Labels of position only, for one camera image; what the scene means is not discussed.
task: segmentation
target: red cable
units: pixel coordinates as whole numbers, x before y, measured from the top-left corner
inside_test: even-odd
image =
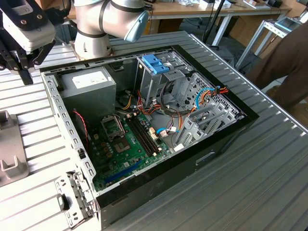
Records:
[[[88,140],[88,131],[87,131],[87,126],[84,118],[79,114],[77,111],[73,111],[76,115],[78,115],[83,123],[83,126],[85,128],[85,133],[86,133],[86,141],[87,141],[87,149],[89,148],[89,140]]]

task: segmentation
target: expansion slot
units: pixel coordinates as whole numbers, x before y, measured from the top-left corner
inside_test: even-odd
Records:
[[[137,140],[144,148],[148,156],[156,155],[159,153],[159,150],[153,140],[146,133],[144,128],[141,126],[140,122],[136,118],[131,118],[127,120],[127,124],[136,136]]]
[[[134,171],[135,169],[138,168],[138,165],[140,163],[141,163],[141,161],[138,161],[134,165],[132,165],[132,166],[130,166],[130,167],[128,167],[128,168],[126,168],[126,169],[124,169],[124,170],[122,170],[122,171],[120,171],[120,172],[118,172],[118,173],[116,173],[116,174],[114,174],[114,175],[104,179],[104,182],[105,183],[109,183],[111,181],[114,181],[114,180],[116,180],[116,179],[118,179],[118,178],[120,178],[120,177],[122,177],[122,176],[124,176],[124,175],[126,175],[128,173],[130,173],[131,171]]]

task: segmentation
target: green motherboard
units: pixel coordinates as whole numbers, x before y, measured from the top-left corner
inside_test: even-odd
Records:
[[[153,128],[144,115],[137,115],[133,120],[135,124],[132,125],[132,119],[119,118],[125,134],[116,136],[112,141],[108,140],[109,134],[121,130],[114,120],[90,131],[89,154],[96,170],[93,179],[96,191],[103,190],[170,154],[167,145],[160,138],[154,141],[151,137],[150,131]],[[142,139],[151,139],[158,152],[151,153],[147,147],[149,142],[144,143]]]

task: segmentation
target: blue cable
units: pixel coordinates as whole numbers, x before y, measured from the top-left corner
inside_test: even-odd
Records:
[[[160,128],[160,129],[158,129],[158,130],[156,131],[156,133],[159,134],[159,133],[160,133],[161,131],[163,131],[163,130],[172,131],[172,130],[167,129],[167,128]]]
[[[199,93],[197,94],[197,97],[196,97],[196,107],[197,109],[200,109],[199,107],[199,97],[201,95],[201,93],[204,91],[204,90],[215,90],[214,88],[203,88],[199,91]]]

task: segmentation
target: aluminum table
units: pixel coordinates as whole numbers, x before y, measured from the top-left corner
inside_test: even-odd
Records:
[[[174,32],[111,42],[122,54],[179,44],[227,84],[260,118],[222,156],[128,214],[107,231],[300,230],[308,224],[307,130],[195,36]],[[55,47],[44,66],[76,61]],[[0,110],[18,115],[30,175],[0,188],[0,230],[66,231],[53,181],[74,170],[39,76],[24,86],[0,73]],[[97,219],[77,231],[100,229]]]

